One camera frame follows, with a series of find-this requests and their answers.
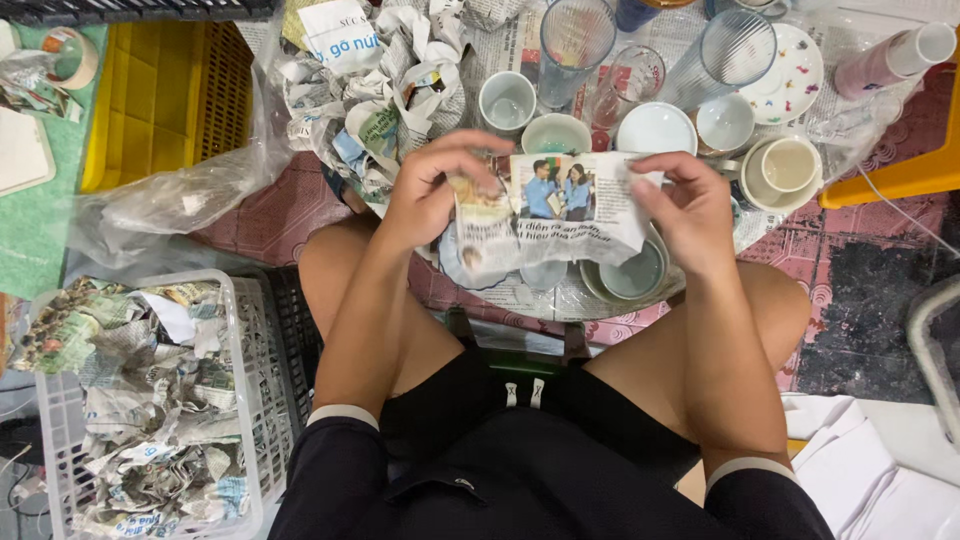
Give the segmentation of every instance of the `tiled floor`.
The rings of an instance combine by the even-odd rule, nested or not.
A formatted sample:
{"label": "tiled floor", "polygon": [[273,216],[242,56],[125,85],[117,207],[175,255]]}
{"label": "tiled floor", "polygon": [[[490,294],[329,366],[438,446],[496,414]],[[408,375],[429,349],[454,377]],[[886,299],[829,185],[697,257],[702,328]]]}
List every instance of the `tiled floor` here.
{"label": "tiled floor", "polygon": [[[952,73],[927,78],[927,91],[867,159],[868,170],[938,148],[946,132]],[[953,245],[960,244],[960,193],[901,199],[897,204]],[[195,236],[271,264],[296,261],[309,234],[349,214],[330,193],[319,162],[301,153],[277,183]],[[778,374],[783,390],[845,393],[932,403],[903,333],[906,312],[924,288],[960,271],[915,225],[885,203],[825,210],[811,202],[741,254],[773,264],[800,282],[813,304],[803,342]],[[463,305],[473,317],[559,334],[563,326],[487,304],[422,259],[411,262],[411,290],[428,307]],[[664,304],[587,323],[588,339],[613,344],[667,311]]]}

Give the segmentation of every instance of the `pink tile floor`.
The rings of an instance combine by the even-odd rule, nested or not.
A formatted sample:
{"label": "pink tile floor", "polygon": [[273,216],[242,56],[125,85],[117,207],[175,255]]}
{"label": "pink tile floor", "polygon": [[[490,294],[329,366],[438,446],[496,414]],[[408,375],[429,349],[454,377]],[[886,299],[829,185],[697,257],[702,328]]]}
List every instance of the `pink tile floor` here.
{"label": "pink tile floor", "polygon": [[[923,99],[914,99],[906,105],[903,118],[891,126],[866,160],[868,170],[917,156],[943,144],[952,77],[952,72],[928,77],[927,90],[921,94]],[[349,215],[349,210],[329,191],[319,171],[316,157],[300,153],[276,184],[254,194],[238,209],[194,236],[215,247],[274,265],[295,263],[313,231]],[[898,204],[936,232],[948,210],[948,195],[912,197],[901,199]],[[838,271],[831,267],[831,256],[850,242],[873,243],[881,249],[930,249],[929,239],[916,226],[882,202],[838,210],[821,209],[816,202],[811,202],[740,256],[743,260],[772,264],[783,270],[803,285],[812,300],[804,342],[777,376],[783,390],[804,387],[798,384],[798,373],[804,371],[802,366],[807,356],[819,354],[814,345],[818,335],[828,329],[824,312],[833,302],[832,281]],[[857,270],[855,266],[845,265],[840,271]],[[427,307],[446,309],[459,304],[472,317],[534,331],[563,332],[562,324],[524,317],[483,302],[416,257],[411,261],[410,284]],[[588,322],[588,339],[599,344],[617,343],[650,326],[667,310],[666,305],[661,304],[613,319]],[[814,385],[806,390],[829,393],[843,388]]]}

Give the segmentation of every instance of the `masking tape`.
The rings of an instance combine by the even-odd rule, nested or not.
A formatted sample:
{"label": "masking tape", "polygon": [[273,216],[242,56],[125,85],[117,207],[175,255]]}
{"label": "masking tape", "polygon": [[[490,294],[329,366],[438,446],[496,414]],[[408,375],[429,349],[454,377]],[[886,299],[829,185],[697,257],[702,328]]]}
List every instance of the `masking tape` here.
{"label": "masking tape", "polygon": [[63,44],[71,37],[76,39],[77,43],[80,43],[80,48],[83,53],[80,59],[80,66],[77,67],[77,72],[66,81],[50,80],[50,84],[59,86],[65,90],[79,90],[89,85],[97,75],[97,64],[100,62],[100,55],[97,54],[97,49],[93,46],[93,43],[90,42],[86,36],[72,28],[58,26],[57,28],[51,29],[47,32],[47,35],[43,37],[41,48],[48,53],[58,53]]}

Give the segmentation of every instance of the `black plastic crate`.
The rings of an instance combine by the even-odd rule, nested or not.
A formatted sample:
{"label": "black plastic crate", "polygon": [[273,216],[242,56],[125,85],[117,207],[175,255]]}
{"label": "black plastic crate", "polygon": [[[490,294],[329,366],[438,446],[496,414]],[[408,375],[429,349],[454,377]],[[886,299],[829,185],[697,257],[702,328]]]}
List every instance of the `black plastic crate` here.
{"label": "black plastic crate", "polygon": [[279,356],[283,385],[289,397],[287,407],[294,437],[300,437],[310,416],[310,389],[317,374],[324,341],[310,315],[310,307],[300,288],[296,265],[278,268],[244,267],[227,271],[237,278],[260,282],[267,324]]}
{"label": "black plastic crate", "polygon": [[266,18],[278,0],[0,0],[0,18],[29,26],[140,20]]}

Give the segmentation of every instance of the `green mat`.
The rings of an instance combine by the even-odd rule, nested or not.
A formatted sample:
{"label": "green mat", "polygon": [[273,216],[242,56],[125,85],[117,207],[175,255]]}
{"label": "green mat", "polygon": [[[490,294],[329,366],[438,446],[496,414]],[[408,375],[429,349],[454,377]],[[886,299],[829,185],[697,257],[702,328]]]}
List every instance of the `green mat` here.
{"label": "green mat", "polygon": [[[23,48],[39,48],[46,29],[15,26]],[[100,68],[93,83],[68,90],[84,108],[80,123],[41,115],[57,176],[46,184],[0,197],[0,292],[27,300],[45,290],[60,288],[71,198],[84,172],[86,140],[107,47],[107,25],[79,30],[100,53]]]}

